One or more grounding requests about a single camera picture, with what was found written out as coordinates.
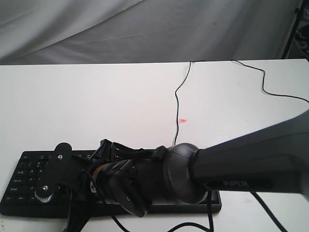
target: white tabletop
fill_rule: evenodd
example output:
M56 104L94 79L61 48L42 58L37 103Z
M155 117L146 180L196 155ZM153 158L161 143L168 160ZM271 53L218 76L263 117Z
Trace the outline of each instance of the white tabletop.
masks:
M266 70L265 88L309 99L305 60L244 61ZM188 63L0 66L0 195L21 153L54 150L68 142L74 150L95 149L107 138L130 147L172 144L176 125L174 91ZM225 62L193 63L179 90L178 143L210 147L290 119L308 109L304 101L261 92L262 73ZM309 231L309 203L298 194L260 194L290 232ZM221 192L216 232L279 231L259 203L244 192ZM119 217L132 232L164 232L205 215ZM0 231L60 232L65 220L0 216ZM85 232L120 231L109 218L90 220ZM181 231L199 231L185 228Z

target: black keyboard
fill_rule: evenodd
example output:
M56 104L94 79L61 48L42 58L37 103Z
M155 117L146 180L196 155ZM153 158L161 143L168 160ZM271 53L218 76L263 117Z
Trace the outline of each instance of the black keyboard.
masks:
M73 155L88 158L94 150L73 151ZM8 216L28 218L67 218L69 209L69 197L60 188L55 197L49 203L41 203L34 197L36 183L40 180L45 167L49 165L49 159L54 151L25 151L23 152L17 167L12 175L10 183L0 203L0 213ZM215 191L211 198L212 212L221 210L219 192ZM111 205L115 215L128 214L119 205ZM200 204L187 205L154 205L150 214L190 214L206 213L206 200ZM99 204L93 217L109 216L104 206Z

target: black wire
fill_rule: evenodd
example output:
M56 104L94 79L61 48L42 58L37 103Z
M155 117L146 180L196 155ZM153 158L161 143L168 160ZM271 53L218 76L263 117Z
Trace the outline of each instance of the black wire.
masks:
M179 132L179 124L178 124L178 113L179 113L179 100L178 100L178 96L177 96L177 91L180 89L180 87L185 83L185 81L188 78L190 69L191 69L191 64L192 62L190 61L189 64L189 69L188 69L188 73L185 76L185 79L183 80L183 82L180 84L180 86L178 86L178 88L175 90L175 97L176 97L176 102L177 102L177 111L176 111L176 134L175 134L175 138L174 138L174 145L176 145L176 140L177 140L177 136L178 136L178 132Z
M109 211L110 215L111 215L111 218L114 220L114 222L117 224L117 226L119 226L120 229L122 229L122 231L124 232L130 232L128 229L126 229L121 223L120 221L118 221L118 219L116 218L116 216L112 213L112 209L109 207L109 205L106 203L105 201L105 197L101 191L101 188L97 185L95 179L92 177L92 175L88 172L86 172L85 170L82 171L83 174L85 174L89 179L90 181L93 183L94 187L96 188L96 191L97 193L99 194L101 200L102 200L102 203L106 206L107 210ZM181 223L175 227L173 227L172 229L170 229L169 231L167 232L173 232L181 227L185 227L185 226L193 226L193 227L196 227L196 228L199 228L205 232L213 232L214 229L213 229L213 219L212 219L212 213L211 213L211 195L212 195L212 191L209 191L208 192L208 195L207 195L207 210L208 210L208 219L209 219L209 225L210 225L210 229L200 225L200 224L197 224L197 223L194 223L194 222L184 222L184 223Z
M265 70L263 69L259 69L259 68L256 68L256 67L253 67L253 66L250 66L250 65L246 65L244 63L241 63L240 61L238 60L234 60L232 59L231 61L234 61L234 62L237 62L245 67L248 67L248 68L252 68L252 69L256 69L256 70L259 70L261 72L263 72L263 80L262 80L262 91L266 94L269 94L269 95L272 95L272 96L278 96L278 97L288 97L288 98L295 98L295 99L300 99L300 100L304 100L305 102L309 103L309 101L307 99L304 99L304 98L301 98L301 97L296 97L296 96L292 96L292 95L285 95L285 94L276 94L276 93L270 93L268 91L265 90L264 86L265 86L265 75L266 75L266 72Z
M269 217L272 219L272 221L276 224L276 226L279 228L281 232L288 232L282 224L278 221L278 219L275 217L275 215L271 212L271 210L268 208L266 203L263 201L263 199L256 193L251 192L251 194L256 198L256 200L261 204L262 208L266 211L266 213L269 215Z

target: white fabric backdrop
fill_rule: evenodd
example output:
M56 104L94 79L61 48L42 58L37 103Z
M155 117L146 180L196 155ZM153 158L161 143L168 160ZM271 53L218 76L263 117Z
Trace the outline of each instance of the white fabric backdrop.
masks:
M1 0L0 63L280 58L301 0Z

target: screw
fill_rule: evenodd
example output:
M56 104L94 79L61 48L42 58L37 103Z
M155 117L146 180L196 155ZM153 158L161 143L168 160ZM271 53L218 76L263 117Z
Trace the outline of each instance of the screw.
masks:
M47 185L44 185L44 186L42 187L42 190L43 190L43 191L47 191L47 190L48 190L48 186L47 186Z

